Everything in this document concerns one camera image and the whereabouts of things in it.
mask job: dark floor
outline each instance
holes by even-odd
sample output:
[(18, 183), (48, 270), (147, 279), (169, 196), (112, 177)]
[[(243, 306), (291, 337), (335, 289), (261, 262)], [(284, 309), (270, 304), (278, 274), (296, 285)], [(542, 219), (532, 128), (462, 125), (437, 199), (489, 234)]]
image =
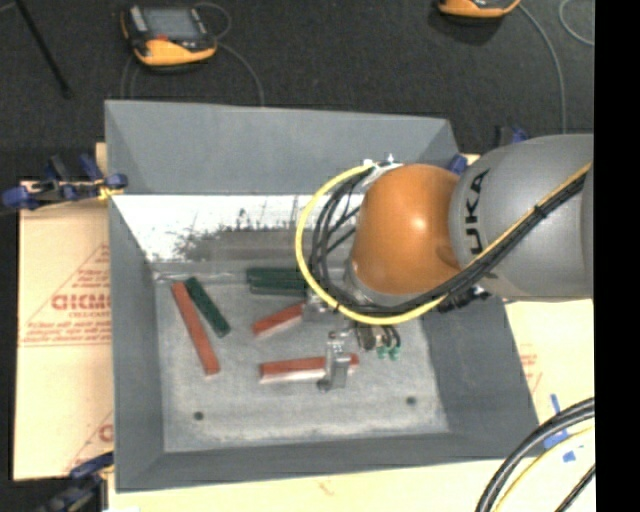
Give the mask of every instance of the dark floor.
[[(563, 26), (562, 3), (522, 0), (524, 9), (500, 24), (468, 26), (443, 18), (430, 0), (219, 0), (233, 23), (221, 40), (227, 47), (203, 69), (158, 76), (132, 64), (123, 78), (129, 54), (117, 23), (122, 2), (24, 0), (73, 89), (67, 100), (19, 10), (0, 0), (0, 190), (39, 175), (53, 153), (75, 158), (92, 148), (103, 137), (106, 98), (257, 104), (260, 93), (243, 60), (267, 106), (444, 117), (465, 152), (491, 149), (498, 126), (517, 124), (531, 136), (591, 132), (595, 47)], [(201, 12), (214, 31), (225, 30), (219, 9)], [(594, 37), (594, 13), (595, 0), (573, 0), (562, 12), (587, 39)], [(14, 215), (0, 216), (0, 240), (0, 510), (30, 510), (62, 483), (7, 482)]]

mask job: red wooden block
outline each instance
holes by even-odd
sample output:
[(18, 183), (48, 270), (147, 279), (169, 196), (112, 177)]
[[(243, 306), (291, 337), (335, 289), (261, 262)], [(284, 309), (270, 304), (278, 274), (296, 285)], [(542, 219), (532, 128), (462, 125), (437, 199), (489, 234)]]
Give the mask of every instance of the red wooden block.
[(302, 320), (302, 308), (304, 302), (299, 302), (293, 306), (289, 306), (273, 315), (264, 317), (255, 322), (251, 329), (256, 336), (267, 336), (275, 331), (290, 327), (292, 324)]
[(206, 375), (218, 373), (220, 371), (220, 363), (211, 348), (207, 333), (200, 322), (198, 311), (191, 301), (191, 297), (189, 297), (186, 286), (182, 282), (175, 282), (171, 285), (171, 291), (173, 292), (173, 298), (180, 310), (182, 319), (187, 326), (191, 341), (193, 341), (193, 346), (198, 353), (204, 373)]
[[(359, 364), (357, 354), (350, 354), (349, 371), (353, 371)], [(289, 359), (286, 361), (271, 361), (260, 365), (260, 380), (272, 382), (281, 380), (302, 380), (320, 378), (324, 375), (324, 357), (307, 357), (304, 359)]]

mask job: kuka logo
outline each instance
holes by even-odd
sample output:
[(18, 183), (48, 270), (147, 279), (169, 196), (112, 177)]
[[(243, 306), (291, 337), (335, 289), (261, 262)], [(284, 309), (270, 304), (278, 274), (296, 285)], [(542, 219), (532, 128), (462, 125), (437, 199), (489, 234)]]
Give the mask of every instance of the kuka logo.
[(58, 311), (68, 311), (77, 309), (109, 309), (111, 308), (111, 296), (108, 294), (85, 293), (77, 295), (61, 294), (51, 298), (51, 307)]
[(471, 254), (473, 255), (480, 254), (484, 249), (482, 246), (482, 241), (480, 240), (480, 233), (478, 232), (478, 229), (475, 227), (475, 225), (478, 223), (476, 208), (478, 207), (478, 202), (480, 201), (480, 191), (482, 190), (482, 180), (484, 180), (484, 177), (487, 175), (489, 171), (490, 169), (487, 169), (486, 171), (481, 172), (475, 178), (473, 178), (473, 181), (471, 182), (471, 187), (469, 187), (469, 190), (471, 190), (471, 192), (475, 192), (475, 201), (471, 203), (467, 198), (467, 203), (465, 205), (467, 212), (464, 218), (464, 223), (465, 225), (467, 225), (467, 229), (466, 229), (467, 235), (473, 238), (472, 245), (471, 245)]

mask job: black cord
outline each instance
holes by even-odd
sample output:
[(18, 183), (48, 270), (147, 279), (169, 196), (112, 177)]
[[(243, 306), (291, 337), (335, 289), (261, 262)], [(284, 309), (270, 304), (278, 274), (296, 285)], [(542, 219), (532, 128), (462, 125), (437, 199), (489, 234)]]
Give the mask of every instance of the black cord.
[(475, 512), (489, 512), (520, 461), (547, 437), (595, 417), (595, 398), (583, 400), (553, 416), (535, 429), (502, 463), (485, 488)]
[(398, 329), (396, 329), (395, 326), (393, 325), (385, 325), (384, 329), (385, 331), (388, 330), (391, 338), (395, 340), (393, 346), (400, 348), (401, 341), (400, 341), (400, 333), (398, 333)]
[[(348, 193), (349, 190), (353, 190), (360, 181), (362, 181), (367, 175), (373, 171), (373, 167), (368, 172), (362, 175), (354, 176), (353, 178), (345, 181), (336, 191), (330, 196), (327, 202), (322, 207), (318, 220), (313, 231), (312, 243), (311, 243), (311, 256), (310, 256), (310, 269), (314, 274), (314, 278), (318, 281), (318, 284), (322, 286), (327, 293), (336, 297), (339, 302), (355, 304), (357, 300), (345, 290), (342, 290), (335, 286), (330, 277), (327, 263), (328, 254), (328, 242), (330, 238), (331, 230), (331, 218), (333, 213), (337, 209), (340, 200)], [(343, 219), (346, 217), (346, 211), (343, 212)]]
[(331, 254), (331, 252), (334, 251), (336, 249), (336, 247), (338, 247), (340, 244), (342, 244), (348, 238), (352, 237), (355, 232), (356, 232), (356, 228), (351, 228), (344, 235), (342, 235), (340, 238), (338, 238), (329, 247), (327, 247), (327, 254)]
[[(359, 308), (360, 312), (366, 312), (369, 314), (375, 314), (379, 309), (379, 306), (376, 306), (375, 304), (360, 304), (358, 299), (356, 299), (351, 293), (333, 284), (329, 276), (328, 254), (330, 236), (346, 221), (346, 217), (350, 215), (343, 213), (343, 217), (339, 219), (336, 224), (334, 224), (333, 228), (331, 228), (331, 220), (338, 204), (340, 203), (342, 197), (344, 197), (346, 190), (352, 190), (353, 188), (355, 188), (355, 186), (357, 186), (362, 180), (364, 180), (372, 170), (373, 168), (369, 172), (366, 172), (363, 175), (354, 176), (353, 178), (345, 182), (343, 186), (341, 186), (331, 196), (329, 201), (327, 201), (327, 204), (325, 204), (325, 208), (323, 208), (323, 213), (325, 214), (323, 221), (318, 221), (318, 224), (322, 224), (322, 228), (320, 230), (321, 237), (319, 243), (317, 243), (318, 240), (316, 238), (316, 243), (314, 244), (314, 247), (316, 247), (316, 250), (320, 253), (317, 257), (317, 261), (320, 264), (319, 268), (317, 268), (318, 283), (321, 284), (321, 286), (323, 286), (327, 293), (333, 296), (338, 302), (342, 304), (349, 304), (354, 308)], [(337, 245), (333, 244), (331, 250), (335, 249), (335, 247), (337, 247)]]
[(73, 98), (73, 90), (71, 89), (71, 86), (69, 85), (64, 75), (62, 74), (62, 71), (60, 70), (58, 63), (53, 58), (53, 55), (51, 54), (51, 51), (49, 50), (47, 43), (42, 37), (42, 34), (40, 34), (38, 27), (36, 26), (35, 22), (33, 21), (33, 18), (31, 17), (31, 13), (29, 12), (29, 9), (27, 9), (27, 6), (24, 4), (23, 0), (15, 0), (14, 3), (18, 8), (18, 10), (20, 11), (20, 14), (22, 15), (22, 18), (24, 19), (25, 23), (27, 24), (27, 27), (29, 28), (31, 35), (36, 40), (36, 43), (38, 44), (38, 48), (40, 49), (40, 52), (42, 53), (42, 56), (44, 57), (44, 59), (47, 61), (47, 65), (49, 66), (49, 69), (51, 70), (51, 72), (53, 73), (53, 76), (58, 82), (58, 86), (60, 87), (60, 92), (62, 94), (62, 97), (67, 100)]
[(596, 474), (596, 465), (594, 464), (589, 468), (589, 471), (587, 471), (584, 474), (584, 476), (580, 479), (578, 484), (571, 490), (571, 492), (567, 495), (567, 497), (564, 500), (562, 500), (562, 503), (558, 505), (558, 508), (556, 508), (555, 512), (564, 512), (565, 510), (567, 510), (573, 504), (576, 498), (580, 496), (582, 491), (584, 491), (585, 487), (587, 487), (587, 485), (589, 484), (591, 479), (595, 476), (595, 474)]
[(344, 210), (342, 210), (342, 215), (338, 219), (338, 221), (333, 225), (333, 227), (329, 230), (329, 235), (335, 233), (340, 227), (347, 221), (347, 212), (349, 211), (349, 206), (351, 205), (351, 196), (353, 196), (353, 189), (356, 187), (356, 183), (352, 183), (349, 187), (349, 193), (347, 195), (347, 201), (344, 205)]

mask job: clamp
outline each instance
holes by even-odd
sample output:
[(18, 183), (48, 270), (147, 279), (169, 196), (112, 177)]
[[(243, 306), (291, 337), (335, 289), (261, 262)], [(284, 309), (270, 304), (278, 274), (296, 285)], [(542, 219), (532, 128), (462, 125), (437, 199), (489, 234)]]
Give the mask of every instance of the clamp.
[(113, 452), (99, 455), (69, 473), (73, 485), (56, 494), (33, 512), (89, 512), (106, 510), (107, 488), (99, 472), (114, 463)]
[(86, 153), (80, 155), (79, 161), (88, 181), (72, 183), (64, 162), (58, 155), (54, 155), (45, 166), (43, 180), (28, 187), (20, 185), (5, 190), (2, 193), (2, 203), (16, 210), (36, 210), (43, 206), (92, 197), (106, 198), (129, 184), (124, 174), (105, 177), (96, 162)]

